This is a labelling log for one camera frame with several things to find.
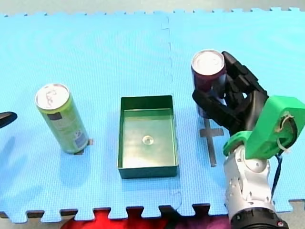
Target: aluminum can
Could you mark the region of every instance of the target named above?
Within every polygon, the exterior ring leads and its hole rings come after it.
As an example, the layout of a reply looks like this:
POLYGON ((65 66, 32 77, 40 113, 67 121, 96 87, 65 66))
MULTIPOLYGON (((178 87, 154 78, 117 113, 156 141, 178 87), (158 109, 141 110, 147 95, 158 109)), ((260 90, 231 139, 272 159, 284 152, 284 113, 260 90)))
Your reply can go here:
MULTIPOLYGON (((216 50, 202 50, 192 59, 194 87, 221 102, 224 98, 225 72, 224 56, 216 50)), ((199 106, 197 111, 201 117, 209 118, 199 106)))
POLYGON ((36 93, 35 102, 63 151, 75 154, 88 145, 88 134, 65 85, 51 83, 43 86, 36 93))

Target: zip tie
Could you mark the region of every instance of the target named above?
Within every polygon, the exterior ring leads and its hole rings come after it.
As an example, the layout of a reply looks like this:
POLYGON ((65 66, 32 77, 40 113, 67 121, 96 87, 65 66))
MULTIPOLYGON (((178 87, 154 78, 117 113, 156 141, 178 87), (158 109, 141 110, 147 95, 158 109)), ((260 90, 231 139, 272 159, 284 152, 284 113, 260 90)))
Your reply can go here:
POLYGON ((278 147, 281 149, 281 150, 283 150, 285 153, 290 153, 290 148, 285 148, 282 144, 281 144, 281 142, 280 142, 280 139, 278 138, 277 139, 277 145, 278 145, 278 147))

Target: blue foam mat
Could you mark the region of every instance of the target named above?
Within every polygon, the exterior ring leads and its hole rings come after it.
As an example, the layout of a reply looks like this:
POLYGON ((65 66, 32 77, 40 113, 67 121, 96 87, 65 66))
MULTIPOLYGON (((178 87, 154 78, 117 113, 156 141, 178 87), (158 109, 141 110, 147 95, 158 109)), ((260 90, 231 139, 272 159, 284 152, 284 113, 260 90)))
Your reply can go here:
MULTIPOLYGON (((110 218, 127 217, 126 207, 144 207, 143 217, 160 216, 159 206, 182 215, 193 204, 224 207, 224 156, 228 139, 214 137, 217 167, 211 168, 204 125, 192 101, 190 61, 205 48, 227 50, 259 77, 269 94, 305 102, 305 13, 291 8, 252 12, 195 10, 173 14, 44 13, 0 18, 0 108, 19 118, 0 130, 0 211, 16 223, 43 210, 42 222, 61 220, 60 210, 77 209, 76 220, 111 208, 110 218), (34 104, 45 83, 68 85, 94 145, 83 155, 62 152, 34 104), (177 177, 122 180, 116 167, 121 96, 172 94, 180 170, 177 177)), ((211 122, 211 128, 218 127, 211 122)), ((304 199, 304 133, 285 155, 275 194, 278 211, 304 199)), ((271 160, 272 177, 276 168, 271 160)))

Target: green plastic box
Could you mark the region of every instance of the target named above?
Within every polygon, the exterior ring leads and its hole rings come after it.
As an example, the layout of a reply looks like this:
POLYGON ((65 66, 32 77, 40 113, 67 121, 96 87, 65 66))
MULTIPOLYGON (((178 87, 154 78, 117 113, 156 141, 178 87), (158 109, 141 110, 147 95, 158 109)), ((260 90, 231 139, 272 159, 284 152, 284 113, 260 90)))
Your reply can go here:
POLYGON ((118 157, 121 177, 173 177, 177 167, 172 96, 121 98, 118 157))

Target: black object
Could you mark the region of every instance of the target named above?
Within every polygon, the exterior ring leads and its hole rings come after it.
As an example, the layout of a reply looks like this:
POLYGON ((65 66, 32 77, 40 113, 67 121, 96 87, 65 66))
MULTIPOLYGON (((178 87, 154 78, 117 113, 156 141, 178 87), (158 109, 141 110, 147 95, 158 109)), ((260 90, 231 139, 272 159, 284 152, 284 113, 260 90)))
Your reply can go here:
POLYGON ((285 221, 265 208, 250 208, 231 219, 232 229, 289 229, 285 221))
POLYGON ((0 113, 0 128, 12 123, 17 118, 17 114, 14 112, 3 112, 0 113))
POLYGON ((222 54, 227 71, 224 88, 226 105, 198 89, 194 90, 193 99, 218 125, 234 135, 254 128, 268 94, 246 66, 241 65, 228 52, 222 54))

